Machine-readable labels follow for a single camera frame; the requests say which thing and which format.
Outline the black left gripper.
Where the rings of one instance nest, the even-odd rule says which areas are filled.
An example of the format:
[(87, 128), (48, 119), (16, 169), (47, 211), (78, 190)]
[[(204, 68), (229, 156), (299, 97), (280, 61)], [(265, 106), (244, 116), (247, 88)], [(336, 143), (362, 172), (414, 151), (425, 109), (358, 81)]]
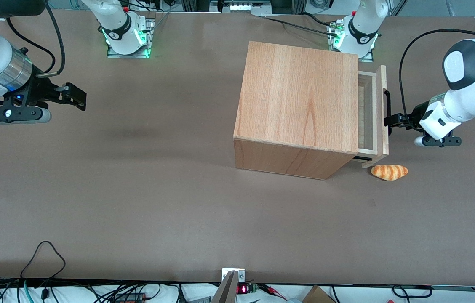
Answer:
[(413, 129), (423, 131), (424, 129), (420, 126), (420, 121), (424, 117), (428, 106), (429, 101), (425, 101), (417, 105), (408, 115), (409, 122), (411, 122), (413, 126), (409, 125), (407, 117), (403, 113), (391, 115), (391, 118), (384, 118), (384, 125), (388, 128), (406, 128), (406, 130)]

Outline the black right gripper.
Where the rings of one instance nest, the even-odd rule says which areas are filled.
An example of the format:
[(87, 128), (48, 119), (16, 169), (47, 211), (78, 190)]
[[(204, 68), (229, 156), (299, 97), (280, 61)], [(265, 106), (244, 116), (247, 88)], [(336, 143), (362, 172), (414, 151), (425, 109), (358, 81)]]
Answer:
[(47, 102), (71, 105), (80, 111), (86, 110), (87, 94), (76, 85), (66, 83), (62, 86), (53, 84), (49, 78), (32, 77), (12, 95), (15, 106), (39, 106), (47, 109)]

